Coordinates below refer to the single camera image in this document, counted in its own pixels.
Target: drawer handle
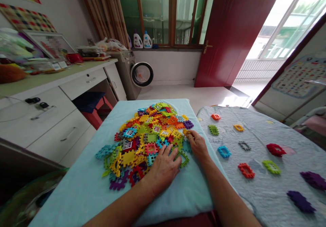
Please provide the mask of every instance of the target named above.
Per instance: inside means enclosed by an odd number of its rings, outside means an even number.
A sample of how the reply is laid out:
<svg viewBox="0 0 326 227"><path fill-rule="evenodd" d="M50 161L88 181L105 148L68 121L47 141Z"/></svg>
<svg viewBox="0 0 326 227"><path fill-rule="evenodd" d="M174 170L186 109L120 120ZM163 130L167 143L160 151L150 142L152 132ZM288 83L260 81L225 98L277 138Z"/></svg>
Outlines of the drawer handle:
<svg viewBox="0 0 326 227"><path fill-rule="evenodd" d="M94 77L94 78L92 78L91 80L86 81L86 83L90 83L90 82L92 82L94 79L96 79L96 78Z"/></svg>
<svg viewBox="0 0 326 227"><path fill-rule="evenodd" d="M65 139L60 140L60 141L67 140L69 138L69 136L72 134L72 132L74 132L75 129L77 129L77 127L73 127L72 130L71 130L71 132L67 135L67 137Z"/></svg>
<svg viewBox="0 0 326 227"><path fill-rule="evenodd" d="M37 115L37 116L34 117L34 118L31 118L31 120L37 120L37 119L39 119L41 116L44 116L44 115L47 114L51 109L54 109L54 108L56 108L56 106L51 106L51 107L49 107L48 110L46 110L45 112L43 112L43 113Z"/></svg>

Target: white desk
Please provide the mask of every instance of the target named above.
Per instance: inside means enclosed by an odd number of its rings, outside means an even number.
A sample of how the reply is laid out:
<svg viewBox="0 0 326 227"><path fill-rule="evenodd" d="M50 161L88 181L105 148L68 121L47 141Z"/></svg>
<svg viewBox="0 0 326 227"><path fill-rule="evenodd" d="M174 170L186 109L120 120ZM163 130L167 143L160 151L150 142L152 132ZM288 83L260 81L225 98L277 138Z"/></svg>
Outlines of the white desk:
<svg viewBox="0 0 326 227"><path fill-rule="evenodd" d="M0 122L0 138L26 153L70 167L96 132L72 100L99 83L105 86L100 91L114 99L113 106L117 102L115 97L126 100L115 62L117 59L86 62L84 66L73 65L60 73L29 75L18 82L0 84L2 96L19 100L39 97L40 102L49 105L42 109L38 104L0 99L0 121L5 121Z"/></svg>

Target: red stool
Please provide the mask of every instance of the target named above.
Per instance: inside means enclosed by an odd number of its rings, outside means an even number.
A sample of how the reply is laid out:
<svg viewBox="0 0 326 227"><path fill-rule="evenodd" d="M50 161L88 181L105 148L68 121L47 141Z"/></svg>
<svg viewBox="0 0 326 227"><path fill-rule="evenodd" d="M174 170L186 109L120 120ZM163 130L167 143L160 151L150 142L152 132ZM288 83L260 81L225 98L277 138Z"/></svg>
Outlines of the red stool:
<svg viewBox="0 0 326 227"><path fill-rule="evenodd" d="M110 112L113 109L113 106L108 102L104 95L104 92L85 92L73 100L73 103L78 110L80 110L96 130L98 130L102 124L102 120L97 112ZM100 109L104 104L106 104L109 109Z"/></svg>

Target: washing machine door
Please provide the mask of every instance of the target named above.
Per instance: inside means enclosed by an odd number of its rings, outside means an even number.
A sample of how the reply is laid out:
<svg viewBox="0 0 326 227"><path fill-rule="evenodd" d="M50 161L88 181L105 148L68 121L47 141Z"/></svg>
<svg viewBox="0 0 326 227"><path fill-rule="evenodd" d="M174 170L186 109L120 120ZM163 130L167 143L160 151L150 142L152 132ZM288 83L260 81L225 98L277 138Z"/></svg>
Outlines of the washing machine door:
<svg viewBox="0 0 326 227"><path fill-rule="evenodd" d="M132 66L131 80L138 87L148 86L154 78L152 67L147 62L138 62Z"/></svg>

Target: floor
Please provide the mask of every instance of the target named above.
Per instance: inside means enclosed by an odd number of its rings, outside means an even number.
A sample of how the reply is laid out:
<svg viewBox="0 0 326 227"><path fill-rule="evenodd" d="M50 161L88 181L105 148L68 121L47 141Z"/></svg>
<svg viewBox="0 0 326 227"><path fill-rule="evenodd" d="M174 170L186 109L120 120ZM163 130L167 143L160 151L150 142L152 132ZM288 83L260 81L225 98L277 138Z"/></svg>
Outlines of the floor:
<svg viewBox="0 0 326 227"><path fill-rule="evenodd" d="M203 106L239 106L250 108L248 97L239 97L224 87L194 88L194 85L164 85L144 87L137 100L150 99L189 99L195 114Z"/></svg>
<svg viewBox="0 0 326 227"><path fill-rule="evenodd" d="M262 92L265 86L268 84L267 81L263 82L237 82L233 83L233 87L242 91L246 95L256 99L256 97Z"/></svg>

